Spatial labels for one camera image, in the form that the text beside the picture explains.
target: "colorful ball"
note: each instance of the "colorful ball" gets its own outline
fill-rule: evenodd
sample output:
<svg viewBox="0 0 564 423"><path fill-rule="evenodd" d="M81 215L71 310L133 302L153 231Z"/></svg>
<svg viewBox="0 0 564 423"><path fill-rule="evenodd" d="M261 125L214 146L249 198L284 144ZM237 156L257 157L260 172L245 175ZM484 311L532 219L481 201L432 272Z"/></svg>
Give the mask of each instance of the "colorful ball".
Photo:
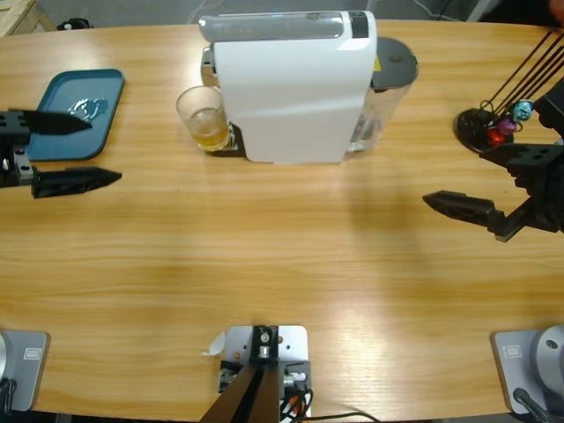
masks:
<svg viewBox="0 0 564 423"><path fill-rule="evenodd" d="M511 116L505 116L497 122L497 129L503 135L511 135L517 130L517 123Z"/></svg>
<svg viewBox="0 0 564 423"><path fill-rule="evenodd" d="M513 106L513 111L511 112L513 119L516 122L528 121L532 116L532 101L530 100L519 100Z"/></svg>
<svg viewBox="0 0 564 423"><path fill-rule="evenodd" d="M497 128L488 128L486 131L487 143L492 147L497 147L502 145L505 141L505 135L503 135Z"/></svg>

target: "red ball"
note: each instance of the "red ball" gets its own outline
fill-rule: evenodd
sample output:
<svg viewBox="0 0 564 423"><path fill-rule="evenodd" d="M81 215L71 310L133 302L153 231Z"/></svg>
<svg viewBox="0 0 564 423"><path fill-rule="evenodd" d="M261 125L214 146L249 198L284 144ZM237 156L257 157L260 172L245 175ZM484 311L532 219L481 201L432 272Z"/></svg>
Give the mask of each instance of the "red ball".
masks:
<svg viewBox="0 0 564 423"><path fill-rule="evenodd" d="M505 135L503 135L500 130L497 128L489 128L486 131L487 134L487 143L490 144L492 147L497 147L498 145L502 145L503 141L505 141Z"/></svg>

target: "sticker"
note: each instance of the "sticker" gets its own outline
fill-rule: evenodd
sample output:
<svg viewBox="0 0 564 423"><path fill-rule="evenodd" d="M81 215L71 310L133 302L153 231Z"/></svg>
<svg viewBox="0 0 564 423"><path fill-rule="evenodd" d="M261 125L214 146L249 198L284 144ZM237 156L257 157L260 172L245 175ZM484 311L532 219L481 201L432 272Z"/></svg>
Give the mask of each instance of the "sticker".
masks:
<svg viewBox="0 0 564 423"><path fill-rule="evenodd" d="M41 348L26 348L24 352L24 360L41 360Z"/></svg>
<svg viewBox="0 0 564 423"><path fill-rule="evenodd" d="M521 346L519 345L508 345L503 347L503 354L507 359L518 359L523 357L521 354Z"/></svg>
<svg viewBox="0 0 564 423"><path fill-rule="evenodd" d="M376 61L374 62L374 72L382 72L382 66L380 65L378 56L376 56Z"/></svg>

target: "floor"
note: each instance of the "floor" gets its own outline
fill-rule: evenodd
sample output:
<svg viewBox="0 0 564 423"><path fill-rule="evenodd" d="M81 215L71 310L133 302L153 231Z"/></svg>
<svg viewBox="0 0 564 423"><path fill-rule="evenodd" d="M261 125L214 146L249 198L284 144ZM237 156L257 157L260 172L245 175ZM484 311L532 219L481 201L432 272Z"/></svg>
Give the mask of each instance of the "floor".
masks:
<svg viewBox="0 0 564 423"><path fill-rule="evenodd" d="M436 19L413 0L371 0L379 19ZM418 0L432 13L466 20L478 0ZM70 18L88 19L95 27L170 25L197 22L202 14L261 11L354 10L367 0L40 0L58 25Z"/></svg>

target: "blue tray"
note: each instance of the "blue tray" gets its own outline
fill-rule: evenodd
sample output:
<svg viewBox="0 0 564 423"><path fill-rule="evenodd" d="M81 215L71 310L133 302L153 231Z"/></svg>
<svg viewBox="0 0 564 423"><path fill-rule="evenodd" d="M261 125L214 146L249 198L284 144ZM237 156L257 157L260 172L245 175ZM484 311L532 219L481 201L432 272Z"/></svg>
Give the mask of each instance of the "blue tray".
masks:
<svg viewBox="0 0 564 423"><path fill-rule="evenodd" d="M70 135L33 134L30 160L85 160L104 148L115 108L122 94L123 74L117 69L73 70L54 77L38 110L71 113L92 125Z"/></svg>

